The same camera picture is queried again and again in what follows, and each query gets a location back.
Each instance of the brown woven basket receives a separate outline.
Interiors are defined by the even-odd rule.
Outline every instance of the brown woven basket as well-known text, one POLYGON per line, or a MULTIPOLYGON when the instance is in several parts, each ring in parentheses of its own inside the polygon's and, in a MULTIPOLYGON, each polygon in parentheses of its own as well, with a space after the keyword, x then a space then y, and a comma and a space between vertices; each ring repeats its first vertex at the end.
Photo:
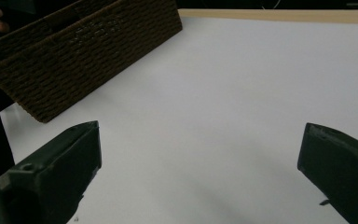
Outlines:
POLYGON ((180 30, 173 0, 80 0, 0 38, 0 89, 48 122, 180 30))

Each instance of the white table surface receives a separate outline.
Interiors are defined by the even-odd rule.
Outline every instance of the white table surface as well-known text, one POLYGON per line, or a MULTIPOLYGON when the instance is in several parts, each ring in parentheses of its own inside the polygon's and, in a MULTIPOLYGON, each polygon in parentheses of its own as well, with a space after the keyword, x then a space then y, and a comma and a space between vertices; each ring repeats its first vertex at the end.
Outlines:
POLYGON ((70 223, 346 223, 296 162, 307 122, 358 139, 358 24, 183 24, 48 124, 1 112, 15 161, 98 120, 103 168, 70 223))

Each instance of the dark background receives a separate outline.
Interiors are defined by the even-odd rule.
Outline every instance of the dark background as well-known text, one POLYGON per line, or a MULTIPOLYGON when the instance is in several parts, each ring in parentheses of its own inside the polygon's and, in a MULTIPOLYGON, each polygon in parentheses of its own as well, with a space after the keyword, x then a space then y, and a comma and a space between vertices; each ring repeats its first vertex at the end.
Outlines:
MULTIPOLYGON (((273 8, 278 0, 176 0, 178 8, 273 8)), ((276 9, 358 9, 358 0, 281 0, 276 9)))

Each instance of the woven basket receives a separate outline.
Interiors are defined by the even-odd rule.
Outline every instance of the woven basket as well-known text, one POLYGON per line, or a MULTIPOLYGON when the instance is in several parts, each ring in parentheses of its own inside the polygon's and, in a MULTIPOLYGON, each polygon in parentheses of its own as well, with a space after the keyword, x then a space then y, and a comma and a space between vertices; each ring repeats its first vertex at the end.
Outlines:
POLYGON ((48 122, 180 30, 173 0, 80 0, 0 38, 0 89, 48 122))

